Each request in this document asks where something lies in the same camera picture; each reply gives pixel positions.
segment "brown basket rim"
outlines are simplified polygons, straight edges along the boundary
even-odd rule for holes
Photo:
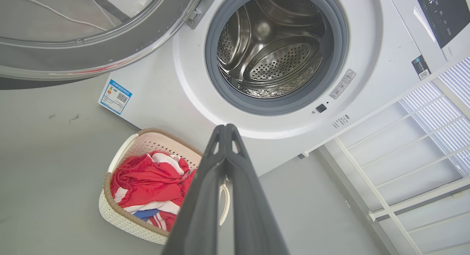
[[[195,147],[189,145],[188,143],[184,142],[183,140],[181,140],[180,138],[177,138],[176,136],[173,136],[172,134],[168,133],[168,132],[165,132],[161,129],[157,129],[157,128],[146,128],[146,129],[142,129],[141,131],[138,131],[138,135],[139,136],[142,136],[143,134],[145,133],[159,133],[163,136],[166,136],[168,138],[171,138],[173,140],[175,140],[176,142],[180,143],[181,145],[189,148],[190,150],[192,150],[194,153],[198,154],[199,156],[203,156],[203,153],[201,153],[201,151],[197,150]],[[166,230],[163,230],[163,229],[160,229],[154,225],[150,225],[149,223],[147,223],[146,221],[136,217],[135,215],[132,215],[131,213],[129,213],[128,211],[124,210],[122,207],[120,207],[115,201],[114,201],[114,198],[111,194],[111,176],[112,176],[112,173],[108,172],[106,173],[106,176],[104,177],[104,184],[103,184],[103,190],[104,190],[104,197],[106,198],[106,201],[108,202],[109,206],[111,206],[111,208],[118,214],[122,215],[123,217],[131,220],[131,222],[133,223],[136,223],[138,224],[139,226],[143,227],[143,228],[146,228],[152,232],[155,232],[159,235],[162,235],[164,237],[168,237],[168,235],[170,234],[168,231]]]

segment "qr code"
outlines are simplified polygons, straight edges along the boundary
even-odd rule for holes
[[[429,69],[426,69],[425,71],[419,73],[419,79],[421,79],[421,80],[423,80],[427,76],[429,76]]]
[[[124,94],[119,93],[119,95],[117,96],[117,99],[119,101],[122,101],[123,103],[125,103],[127,101],[127,96],[125,96]]]

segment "washing machine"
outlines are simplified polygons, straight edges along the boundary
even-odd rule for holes
[[[470,55],[468,0],[206,7],[197,25],[111,72],[98,102],[200,150],[216,125],[235,124],[258,175],[308,156]]]
[[[12,10],[64,4],[1,0],[0,11],[15,1]],[[4,14],[1,76],[111,72],[100,105],[200,150],[216,125],[235,124],[258,175],[308,156],[470,55],[469,0],[63,1],[89,22],[72,23],[57,7],[66,19],[51,26]]]

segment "washing machine opening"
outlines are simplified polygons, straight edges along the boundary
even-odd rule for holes
[[[240,1],[225,3],[233,8]],[[260,115],[289,113],[314,101],[346,54],[346,23],[338,8],[334,0],[247,0],[221,11],[225,21],[216,14],[206,64],[219,93]]]
[[[284,96],[303,86],[321,65],[319,43],[325,31],[323,14],[310,0],[250,0],[220,34],[220,73],[248,96]]]

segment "sticker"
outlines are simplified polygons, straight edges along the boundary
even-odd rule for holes
[[[418,74],[419,79],[423,80],[424,78],[426,78],[427,76],[431,74],[431,72],[429,71],[428,64],[426,64],[426,61],[423,58],[423,55],[411,61],[411,64],[413,64],[413,67],[415,68],[415,71]]]
[[[341,81],[338,83],[336,88],[331,92],[329,96],[336,100],[343,93],[349,83],[351,83],[355,76],[356,73],[348,69],[348,71],[346,71],[346,74],[343,76]]]
[[[344,126],[345,124],[349,123],[349,116],[345,114],[344,116],[341,116],[338,118],[336,121],[331,123],[335,128],[339,128],[341,126]]]
[[[111,79],[101,103],[114,112],[121,114],[131,96],[132,94],[128,90]]]

